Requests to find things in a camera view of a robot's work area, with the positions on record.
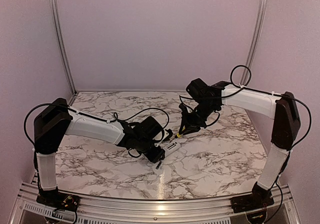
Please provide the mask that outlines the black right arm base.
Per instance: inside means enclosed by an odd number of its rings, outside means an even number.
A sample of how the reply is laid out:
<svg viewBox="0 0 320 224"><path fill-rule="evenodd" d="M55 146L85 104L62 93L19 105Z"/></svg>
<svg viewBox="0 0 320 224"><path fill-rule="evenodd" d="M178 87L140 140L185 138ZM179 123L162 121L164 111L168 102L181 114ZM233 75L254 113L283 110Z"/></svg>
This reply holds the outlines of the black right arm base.
<svg viewBox="0 0 320 224"><path fill-rule="evenodd" d="M271 193L263 199L259 194L247 194L237 197L232 197L231 208L234 213L248 212L256 209L272 206L275 202Z"/></svg>

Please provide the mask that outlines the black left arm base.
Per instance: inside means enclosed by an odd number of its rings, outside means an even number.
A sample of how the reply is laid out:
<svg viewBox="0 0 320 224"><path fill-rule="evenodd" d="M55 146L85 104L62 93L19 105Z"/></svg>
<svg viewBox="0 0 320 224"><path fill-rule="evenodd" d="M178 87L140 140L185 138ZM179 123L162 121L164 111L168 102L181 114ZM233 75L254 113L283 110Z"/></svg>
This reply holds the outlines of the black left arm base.
<svg viewBox="0 0 320 224"><path fill-rule="evenodd" d="M80 197L60 192L54 195L38 194L36 202L58 210L76 212L80 203Z"/></svg>

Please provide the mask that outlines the white remote control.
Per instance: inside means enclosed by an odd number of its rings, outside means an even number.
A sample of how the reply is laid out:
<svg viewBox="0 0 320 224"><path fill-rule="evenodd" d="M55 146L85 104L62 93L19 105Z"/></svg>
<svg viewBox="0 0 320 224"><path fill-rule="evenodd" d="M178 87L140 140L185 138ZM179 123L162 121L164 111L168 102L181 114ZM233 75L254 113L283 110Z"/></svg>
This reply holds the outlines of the white remote control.
<svg viewBox="0 0 320 224"><path fill-rule="evenodd" d="M172 141L165 146L162 147L164 150L164 157L168 157L171 155L173 152L177 151L181 147L181 144L177 141Z"/></svg>

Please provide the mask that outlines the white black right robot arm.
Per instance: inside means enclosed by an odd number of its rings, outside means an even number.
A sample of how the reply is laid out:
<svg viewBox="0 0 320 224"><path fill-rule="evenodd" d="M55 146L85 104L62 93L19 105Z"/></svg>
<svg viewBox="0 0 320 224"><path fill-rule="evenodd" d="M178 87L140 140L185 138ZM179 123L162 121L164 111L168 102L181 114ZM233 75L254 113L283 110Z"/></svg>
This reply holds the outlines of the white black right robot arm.
<svg viewBox="0 0 320 224"><path fill-rule="evenodd" d="M179 105L182 119L177 137L208 127L208 116L221 111L222 106L242 108L273 120L268 158L247 201L252 208L260 207L267 200L267 192L276 182L278 175L285 169L301 126L293 94L266 94L238 88L227 81L209 86L200 78L193 80L186 91L197 102L197 106L193 111L188 111L184 104Z"/></svg>

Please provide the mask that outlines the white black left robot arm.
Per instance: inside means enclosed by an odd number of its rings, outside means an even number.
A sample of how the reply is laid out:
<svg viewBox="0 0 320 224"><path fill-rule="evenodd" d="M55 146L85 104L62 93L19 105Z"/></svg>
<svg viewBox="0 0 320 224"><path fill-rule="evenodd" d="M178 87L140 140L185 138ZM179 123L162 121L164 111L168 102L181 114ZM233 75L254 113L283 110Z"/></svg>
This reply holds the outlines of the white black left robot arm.
<svg viewBox="0 0 320 224"><path fill-rule="evenodd" d="M44 192L44 199L53 207L63 203L56 180L56 152L66 135L97 139L127 150L136 150L152 163L165 157L164 149L159 146L165 137L165 129L151 116L142 122L132 123L118 117L105 120L72 109L63 98L40 104L32 110L41 107L44 110L33 121L34 136L30 142L34 148L39 190ZM157 135L161 135L162 139L157 139Z"/></svg>

